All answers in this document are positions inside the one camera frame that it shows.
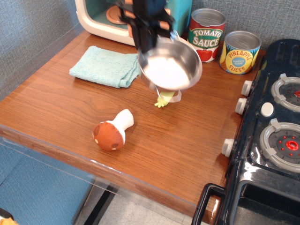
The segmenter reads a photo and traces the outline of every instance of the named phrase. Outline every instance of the wall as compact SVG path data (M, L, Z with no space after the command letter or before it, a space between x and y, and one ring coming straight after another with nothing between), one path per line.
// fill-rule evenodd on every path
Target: wall
M0 101L82 30L74 0L0 1Z
M299 0L193 0L192 10L198 8L213 8L224 13L225 35L233 30L259 34L263 50L279 39L300 39Z

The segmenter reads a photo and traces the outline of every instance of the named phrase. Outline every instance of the stove knob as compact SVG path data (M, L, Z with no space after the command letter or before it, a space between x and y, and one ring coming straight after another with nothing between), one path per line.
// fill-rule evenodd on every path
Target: stove knob
M247 99L246 98L239 98L238 103L235 107L235 112L239 115L242 115L246 106Z
M274 106L270 102L265 102L261 107L261 114L264 117L270 117L274 112Z
M252 86L252 81L245 81L242 88L242 95L248 97L251 86Z
M231 151L233 150L234 139L226 138L222 147L222 154L226 157L230 156Z

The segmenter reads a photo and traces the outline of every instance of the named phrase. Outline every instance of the pineapple slices can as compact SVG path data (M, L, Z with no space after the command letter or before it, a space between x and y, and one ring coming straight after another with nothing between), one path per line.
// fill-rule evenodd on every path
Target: pineapple slices can
M200 8L192 12L188 41L197 51L201 62L215 59L225 23L225 15L218 10Z
M255 64L262 40L248 31L232 31L225 36L220 66L232 74L246 74Z

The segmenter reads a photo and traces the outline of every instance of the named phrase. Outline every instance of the black stove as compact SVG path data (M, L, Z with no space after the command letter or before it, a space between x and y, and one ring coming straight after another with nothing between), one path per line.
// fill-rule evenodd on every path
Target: black stove
M300 40L271 44L242 94L238 135L222 149L230 158L226 187L205 186L192 224L216 195L214 224L300 225Z

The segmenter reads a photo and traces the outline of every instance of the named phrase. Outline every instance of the small toy figure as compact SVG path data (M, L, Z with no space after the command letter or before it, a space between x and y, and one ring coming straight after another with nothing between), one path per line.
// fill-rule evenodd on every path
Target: small toy figure
M170 102L170 99L173 97L174 93L175 91L171 91L171 92L162 91L160 93L160 96L157 98L157 103L155 103L154 105L157 106L158 108L166 106Z
M118 150L125 144L125 130L133 124L133 115L124 109L113 121L101 122L95 127L94 141L105 151Z

